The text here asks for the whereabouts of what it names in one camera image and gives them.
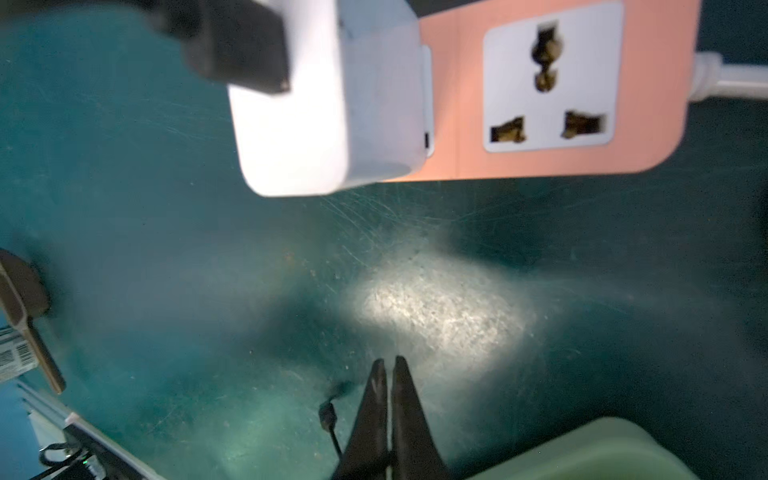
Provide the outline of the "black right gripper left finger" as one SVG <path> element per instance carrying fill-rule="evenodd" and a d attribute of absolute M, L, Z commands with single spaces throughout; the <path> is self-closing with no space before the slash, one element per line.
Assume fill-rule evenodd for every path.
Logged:
<path fill-rule="evenodd" d="M 332 479 L 384 480 L 389 467 L 385 362 L 373 362 L 347 446 Z"/>

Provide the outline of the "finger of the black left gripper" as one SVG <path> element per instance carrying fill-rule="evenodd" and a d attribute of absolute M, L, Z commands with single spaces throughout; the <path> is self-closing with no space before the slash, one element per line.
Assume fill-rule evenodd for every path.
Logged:
<path fill-rule="evenodd" d="M 271 95 L 289 90 L 284 22 L 255 1 L 3 1 L 1 21 L 106 6 L 143 14 L 152 29 L 181 44 L 190 69 L 208 80 Z"/>

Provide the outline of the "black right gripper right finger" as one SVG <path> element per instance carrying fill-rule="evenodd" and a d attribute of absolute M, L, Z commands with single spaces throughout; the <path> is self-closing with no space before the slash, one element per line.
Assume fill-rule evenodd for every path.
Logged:
<path fill-rule="evenodd" d="M 391 401 L 392 478 L 450 479 L 403 356 L 395 359 Z"/>

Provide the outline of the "pink white power strip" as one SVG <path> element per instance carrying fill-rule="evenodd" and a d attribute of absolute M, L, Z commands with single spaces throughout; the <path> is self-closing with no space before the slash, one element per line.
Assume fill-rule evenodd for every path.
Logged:
<path fill-rule="evenodd" d="M 636 173 L 685 130 L 698 1 L 477 1 L 422 17 L 431 151 L 412 181 Z"/>

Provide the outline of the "white USB power adapter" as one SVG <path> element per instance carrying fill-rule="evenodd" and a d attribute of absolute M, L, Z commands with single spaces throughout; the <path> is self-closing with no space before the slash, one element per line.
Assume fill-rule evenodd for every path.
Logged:
<path fill-rule="evenodd" d="M 419 20 L 405 1 L 278 1 L 289 88 L 228 90 L 239 164 L 264 197 L 404 177 L 427 158 Z"/>

